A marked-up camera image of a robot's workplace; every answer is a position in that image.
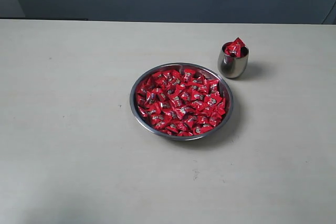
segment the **table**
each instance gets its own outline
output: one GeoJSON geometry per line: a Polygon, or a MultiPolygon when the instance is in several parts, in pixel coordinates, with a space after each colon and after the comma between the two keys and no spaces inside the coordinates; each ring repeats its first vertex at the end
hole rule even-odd
{"type": "Polygon", "coordinates": [[[336,26],[0,20],[0,223],[335,223],[336,26]],[[173,142],[133,117],[146,70],[216,72],[228,124],[173,142]]]}

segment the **table surface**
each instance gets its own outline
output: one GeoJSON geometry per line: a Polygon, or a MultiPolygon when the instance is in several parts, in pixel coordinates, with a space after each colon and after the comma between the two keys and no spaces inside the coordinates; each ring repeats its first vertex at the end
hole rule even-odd
{"type": "Polygon", "coordinates": [[[335,223],[336,26],[0,20],[0,223],[335,223]],[[213,136],[160,138],[129,107],[169,62],[250,49],[213,136]]]}

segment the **metal cup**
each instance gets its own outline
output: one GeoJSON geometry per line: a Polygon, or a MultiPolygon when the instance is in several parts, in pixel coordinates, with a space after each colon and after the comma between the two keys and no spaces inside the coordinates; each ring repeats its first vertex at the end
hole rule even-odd
{"type": "Polygon", "coordinates": [[[248,60],[248,48],[242,47],[240,58],[232,57],[224,53],[225,48],[231,42],[225,43],[218,56],[218,69],[226,78],[237,78],[246,69],[248,60]]]}

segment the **pile of candy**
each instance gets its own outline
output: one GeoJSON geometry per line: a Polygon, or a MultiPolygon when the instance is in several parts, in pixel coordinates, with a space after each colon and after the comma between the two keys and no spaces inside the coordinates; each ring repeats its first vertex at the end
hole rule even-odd
{"type": "Polygon", "coordinates": [[[193,136],[219,125],[225,114],[225,98],[218,79],[207,80],[195,70],[159,71],[136,89],[139,113],[156,130],[168,135],[193,136]]]}
{"type": "Polygon", "coordinates": [[[245,56],[241,53],[242,47],[245,47],[244,42],[240,38],[236,38],[235,41],[226,46],[224,53],[230,55],[231,57],[241,58],[245,56]]]}

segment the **red candy wrapper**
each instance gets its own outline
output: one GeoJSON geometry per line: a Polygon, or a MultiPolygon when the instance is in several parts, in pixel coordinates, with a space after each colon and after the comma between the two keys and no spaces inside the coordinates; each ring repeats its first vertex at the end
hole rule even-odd
{"type": "Polygon", "coordinates": [[[224,53],[232,57],[240,58],[242,57],[241,53],[242,47],[245,47],[244,42],[242,42],[240,38],[236,38],[235,41],[231,42],[231,44],[226,46],[224,53]]]}
{"type": "Polygon", "coordinates": [[[193,136],[216,127],[225,114],[225,98],[219,80],[208,80],[195,70],[158,71],[139,83],[136,103],[139,114],[167,135],[193,136]]]}

